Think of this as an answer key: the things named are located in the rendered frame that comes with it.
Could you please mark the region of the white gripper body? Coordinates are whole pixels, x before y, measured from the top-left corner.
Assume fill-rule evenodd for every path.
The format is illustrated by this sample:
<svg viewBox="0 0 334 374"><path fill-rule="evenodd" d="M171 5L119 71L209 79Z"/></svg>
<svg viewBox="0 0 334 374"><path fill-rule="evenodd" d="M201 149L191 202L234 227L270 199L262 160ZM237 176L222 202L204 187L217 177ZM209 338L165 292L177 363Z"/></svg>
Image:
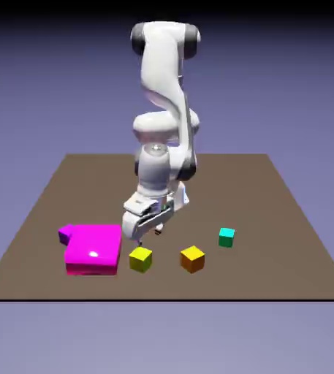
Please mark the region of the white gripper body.
<svg viewBox="0 0 334 374"><path fill-rule="evenodd" d="M162 210L150 206L140 212L125 208L122 217L123 234L130 240L141 240L147 232L170 220L173 214L171 206L165 206Z"/></svg>

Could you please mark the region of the small yellow cube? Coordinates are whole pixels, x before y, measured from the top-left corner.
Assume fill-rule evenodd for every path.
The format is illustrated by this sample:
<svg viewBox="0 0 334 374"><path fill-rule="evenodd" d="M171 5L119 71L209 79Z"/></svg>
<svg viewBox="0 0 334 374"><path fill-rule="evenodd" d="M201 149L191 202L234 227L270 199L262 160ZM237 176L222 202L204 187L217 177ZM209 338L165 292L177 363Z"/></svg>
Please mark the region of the small yellow cube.
<svg viewBox="0 0 334 374"><path fill-rule="evenodd" d="M129 267L138 272L146 272L152 264L152 251L137 247L129 254Z"/></svg>

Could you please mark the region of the small orange cube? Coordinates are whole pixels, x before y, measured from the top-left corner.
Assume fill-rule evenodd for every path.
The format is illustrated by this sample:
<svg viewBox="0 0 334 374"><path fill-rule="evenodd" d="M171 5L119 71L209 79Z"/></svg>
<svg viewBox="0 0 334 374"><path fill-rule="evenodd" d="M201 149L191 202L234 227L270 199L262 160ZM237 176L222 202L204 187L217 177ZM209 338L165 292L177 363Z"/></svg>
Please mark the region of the small orange cube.
<svg viewBox="0 0 334 374"><path fill-rule="evenodd" d="M205 253L193 245L181 251L180 263L189 273L202 270L205 266Z"/></svg>

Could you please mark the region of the small purple cube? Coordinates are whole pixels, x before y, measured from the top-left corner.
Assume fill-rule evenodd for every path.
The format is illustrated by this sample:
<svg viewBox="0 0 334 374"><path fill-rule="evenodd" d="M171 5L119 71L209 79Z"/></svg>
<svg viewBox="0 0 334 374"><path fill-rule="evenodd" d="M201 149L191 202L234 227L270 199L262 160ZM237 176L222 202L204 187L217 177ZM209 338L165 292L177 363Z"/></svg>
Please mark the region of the small purple cube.
<svg viewBox="0 0 334 374"><path fill-rule="evenodd" d="M72 236L74 227L75 226L72 225L72 224L67 224L67 225L61 227L58 230L58 238L59 238L59 242L61 244L63 244L63 245L68 245L69 244L69 241L70 241L70 238Z"/></svg>

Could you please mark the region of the small teal cube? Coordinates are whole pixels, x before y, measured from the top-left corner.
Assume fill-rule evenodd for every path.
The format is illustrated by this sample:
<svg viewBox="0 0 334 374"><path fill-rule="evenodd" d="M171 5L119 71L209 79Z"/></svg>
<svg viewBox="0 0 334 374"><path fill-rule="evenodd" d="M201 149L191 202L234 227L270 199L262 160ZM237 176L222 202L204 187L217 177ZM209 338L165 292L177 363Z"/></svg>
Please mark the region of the small teal cube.
<svg viewBox="0 0 334 374"><path fill-rule="evenodd" d="M220 228L219 231L219 246L224 248L231 248L235 236L235 229L232 228Z"/></svg>

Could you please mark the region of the large magenta box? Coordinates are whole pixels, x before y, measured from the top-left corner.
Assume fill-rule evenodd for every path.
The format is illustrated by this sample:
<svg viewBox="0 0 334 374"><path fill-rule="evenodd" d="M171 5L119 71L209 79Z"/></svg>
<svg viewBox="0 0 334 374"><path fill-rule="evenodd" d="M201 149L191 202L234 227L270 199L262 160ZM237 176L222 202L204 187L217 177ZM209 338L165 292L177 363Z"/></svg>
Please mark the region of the large magenta box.
<svg viewBox="0 0 334 374"><path fill-rule="evenodd" d="M74 225L64 261L68 275L115 275L121 252L120 225Z"/></svg>

